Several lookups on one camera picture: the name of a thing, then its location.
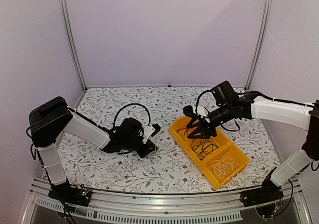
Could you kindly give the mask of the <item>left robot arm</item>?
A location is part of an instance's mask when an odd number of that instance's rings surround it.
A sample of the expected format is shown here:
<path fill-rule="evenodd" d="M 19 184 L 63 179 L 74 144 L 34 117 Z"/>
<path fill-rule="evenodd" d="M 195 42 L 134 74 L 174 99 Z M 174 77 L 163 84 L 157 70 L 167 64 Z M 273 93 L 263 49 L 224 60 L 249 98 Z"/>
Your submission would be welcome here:
<path fill-rule="evenodd" d="M 66 184 L 68 179 L 57 153 L 55 143 L 61 133 L 77 136 L 105 153 L 132 151 L 144 158 L 156 151 L 157 147 L 150 138 L 161 129 L 157 123 L 148 122 L 144 126 L 132 117 L 107 129 L 69 107 L 63 97 L 55 97 L 32 110 L 28 120 L 26 135 L 32 140 L 48 179 L 55 186 L 56 195 L 63 201 L 70 201 L 74 190 Z"/>

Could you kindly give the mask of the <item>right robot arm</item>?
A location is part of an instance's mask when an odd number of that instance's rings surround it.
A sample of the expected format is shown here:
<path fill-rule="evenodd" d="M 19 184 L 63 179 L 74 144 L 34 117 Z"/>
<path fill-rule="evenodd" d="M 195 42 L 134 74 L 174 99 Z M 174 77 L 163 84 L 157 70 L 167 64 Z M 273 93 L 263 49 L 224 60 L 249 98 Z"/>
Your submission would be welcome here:
<path fill-rule="evenodd" d="M 217 136 L 217 127 L 233 119 L 263 119 L 298 127 L 307 131 L 301 149 L 275 167 L 258 190 L 258 198 L 268 202 L 277 194 L 277 187 L 319 159 L 319 103 L 312 104 L 271 98 L 258 91 L 236 92 L 228 81 L 207 90 L 215 98 L 217 109 L 208 111 L 198 104 L 185 106 L 183 113 L 195 130 L 189 139 Z"/>

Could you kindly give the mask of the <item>yellow three-compartment bin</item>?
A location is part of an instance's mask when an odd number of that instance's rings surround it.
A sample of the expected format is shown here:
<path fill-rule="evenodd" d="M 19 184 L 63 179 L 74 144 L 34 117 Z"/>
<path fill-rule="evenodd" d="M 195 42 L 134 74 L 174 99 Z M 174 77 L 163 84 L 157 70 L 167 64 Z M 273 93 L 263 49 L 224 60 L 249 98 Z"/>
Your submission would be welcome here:
<path fill-rule="evenodd" d="M 188 139 L 191 129 L 186 128 L 189 117 L 175 120 L 168 129 L 171 136 L 184 150 L 215 190 L 229 183 L 241 173 L 250 159 L 220 129 L 209 139 Z"/>

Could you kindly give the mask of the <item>floral table mat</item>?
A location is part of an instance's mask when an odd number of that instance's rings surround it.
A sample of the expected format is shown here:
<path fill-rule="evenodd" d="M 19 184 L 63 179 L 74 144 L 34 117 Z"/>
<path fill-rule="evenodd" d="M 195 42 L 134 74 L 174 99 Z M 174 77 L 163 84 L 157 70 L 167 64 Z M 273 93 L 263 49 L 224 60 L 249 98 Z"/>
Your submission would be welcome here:
<path fill-rule="evenodd" d="M 158 150 L 146 158 L 135 153 L 107 154 L 84 140 L 64 134 L 58 148 L 69 182 L 96 189 L 134 193 L 211 192 L 212 185 L 169 134 L 184 106 L 200 103 L 215 109 L 204 87 L 130 87 L 88 89 L 78 111 L 95 123 L 111 128 L 126 117 L 161 127 L 153 138 Z"/>

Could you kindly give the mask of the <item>aluminium front rail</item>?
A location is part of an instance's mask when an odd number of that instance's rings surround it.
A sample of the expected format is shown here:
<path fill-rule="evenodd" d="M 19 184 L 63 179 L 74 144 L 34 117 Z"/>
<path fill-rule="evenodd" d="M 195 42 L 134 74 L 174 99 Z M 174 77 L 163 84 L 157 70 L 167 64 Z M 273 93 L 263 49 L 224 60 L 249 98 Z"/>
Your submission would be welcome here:
<path fill-rule="evenodd" d="M 296 179 L 283 186 L 284 198 L 278 216 L 262 218 L 257 206 L 246 207 L 240 190 L 197 194 L 134 194 L 93 190 L 88 206 L 62 204 L 49 198 L 48 181 L 35 178 L 31 184 L 24 224 L 310 224 L 303 192 Z"/>

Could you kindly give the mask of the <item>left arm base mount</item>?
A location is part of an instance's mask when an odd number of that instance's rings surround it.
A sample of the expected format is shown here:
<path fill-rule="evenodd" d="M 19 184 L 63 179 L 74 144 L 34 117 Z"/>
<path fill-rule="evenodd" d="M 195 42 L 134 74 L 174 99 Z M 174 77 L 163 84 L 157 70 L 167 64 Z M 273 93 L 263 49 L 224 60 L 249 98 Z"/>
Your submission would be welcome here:
<path fill-rule="evenodd" d="M 52 184 L 48 196 L 63 203 L 87 207 L 91 200 L 92 189 L 85 187 L 83 184 L 72 186 L 66 180 L 66 182 L 59 185 Z"/>

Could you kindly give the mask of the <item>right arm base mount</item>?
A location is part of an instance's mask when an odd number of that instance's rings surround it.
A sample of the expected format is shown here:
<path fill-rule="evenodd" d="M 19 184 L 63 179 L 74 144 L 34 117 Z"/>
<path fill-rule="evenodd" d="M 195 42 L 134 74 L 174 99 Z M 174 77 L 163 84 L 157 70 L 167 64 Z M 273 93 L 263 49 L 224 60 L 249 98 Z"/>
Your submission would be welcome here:
<path fill-rule="evenodd" d="M 273 202 L 271 205 L 263 205 L 255 209 L 257 215 L 264 219 L 273 219 L 285 212 L 289 207 L 294 193 L 294 186 L 291 180 L 288 180 L 291 186 L 291 194 L 286 206 L 281 210 L 283 204 L 283 191 L 281 186 L 276 186 L 271 181 L 271 174 L 269 174 L 265 180 L 262 182 L 262 185 L 258 189 L 252 189 L 248 191 L 242 191 L 240 193 L 240 202 L 243 203 L 244 207 L 250 207 L 255 205 L 261 205 L 267 202 Z"/>

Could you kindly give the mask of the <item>right aluminium frame post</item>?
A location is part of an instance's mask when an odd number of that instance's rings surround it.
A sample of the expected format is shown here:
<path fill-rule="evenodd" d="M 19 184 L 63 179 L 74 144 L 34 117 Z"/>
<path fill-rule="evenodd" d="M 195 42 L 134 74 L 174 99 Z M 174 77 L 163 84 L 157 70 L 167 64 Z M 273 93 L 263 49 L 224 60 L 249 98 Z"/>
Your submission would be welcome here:
<path fill-rule="evenodd" d="M 262 17 L 261 17 L 260 29 L 259 29 L 259 33 L 258 33 L 258 37 L 257 37 L 257 43 L 256 43 L 256 47 L 255 47 L 255 50 L 253 53 L 253 58 L 252 58 L 249 72 L 248 72 L 248 77 L 247 77 L 247 80 L 245 83 L 246 90 L 251 89 L 251 86 L 252 86 L 252 83 L 254 80 L 254 76 L 255 76 L 255 73 L 257 70 L 259 58 L 260 58 L 261 51 L 262 51 L 263 42 L 264 42 L 266 31 L 267 31 L 268 21 L 269 21 L 269 17 L 270 17 L 270 13 L 271 13 L 271 6 L 272 6 L 272 0 L 265 0 L 264 1 L 264 7 L 263 7 L 263 12 L 262 12 Z"/>

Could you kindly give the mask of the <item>aluminium frame post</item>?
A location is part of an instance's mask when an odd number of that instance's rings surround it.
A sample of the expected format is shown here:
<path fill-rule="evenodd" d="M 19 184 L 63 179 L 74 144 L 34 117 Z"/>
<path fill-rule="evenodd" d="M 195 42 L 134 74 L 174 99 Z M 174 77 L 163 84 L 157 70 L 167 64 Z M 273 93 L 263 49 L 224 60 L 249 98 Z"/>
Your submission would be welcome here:
<path fill-rule="evenodd" d="M 256 47 L 255 47 L 255 50 L 253 53 L 253 58 L 252 58 L 249 72 L 248 72 L 248 77 L 247 77 L 247 80 L 245 83 L 246 90 L 251 89 L 251 86 L 252 86 L 252 83 L 254 80 L 254 76 L 255 76 L 255 73 L 257 70 L 259 58 L 260 58 L 261 51 L 262 51 L 263 42 L 264 42 L 266 31 L 267 31 L 268 21 L 269 21 L 269 17 L 270 17 L 270 13 L 271 13 L 271 6 L 272 6 L 272 0 L 265 0 L 264 1 L 264 7 L 263 7 L 263 12 L 262 12 L 262 17 L 261 17 L 260 29 L 259 29 L 259 33 L 258 33 L 258 37 L 257 37 L 257 43 L 256 43 Z"/>
<path fill-rule="evenodd" d="M 80 60 L 78 57 L 77 49 L 76 49 L 76 44 L 74 41 L 74 36 L 72 32 L 72 27 L 71 27 L 71 21 L 70 21 L 70 16 L 68 12 L 68 6 L 67 6 L 67 0 L 59 0 L 59 5 L 60 5 L 60 11 L 61 11 L 61 16 L 62 16 L 62 22 L 64 25 L 65 29 L 65 34 L 66 34 L 66 39 L 67 43 L 69 46 L 70 54 L 71 54 L 71 59 L 73 62 L 73 66 L 80 84 L 80 87 L 83 91 L 87 90 L 87 85 L 85 82 L 83 70 L 80 65 Z"/>

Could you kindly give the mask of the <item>left aluminium frame post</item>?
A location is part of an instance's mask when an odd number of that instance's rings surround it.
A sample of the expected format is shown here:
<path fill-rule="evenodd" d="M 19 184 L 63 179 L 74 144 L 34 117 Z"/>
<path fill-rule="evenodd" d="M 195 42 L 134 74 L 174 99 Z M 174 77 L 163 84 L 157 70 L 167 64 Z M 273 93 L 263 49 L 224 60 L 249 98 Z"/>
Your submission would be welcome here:
<path fill-rule="evenodd" d="M 72 27 L 71 27 L 71 21 L 70 21 L 70 16 L 68 12 L 68 6 L 67 6 L 67 0 L 59 0 L 59 5 L 60 5 L 60 11 L 61 11 L 61 16 L 62 16 L 62 22 L 64 25 L 65 29 L 65 34 L 66 34 L 66 39 L 67 43 L 69 46 L 70 54 L 71 54 L 71 59 L 73 62 L 73 66 L 80 84 L 80 87 L 83 91 L 87 90 L 87 85 L 85 82 L 83 70 L 80 65 L 80 60 L 78 57 L 77 49 L 76 49 L 76 44 L 74 41 L 74 36 L 72 32 Z"/>

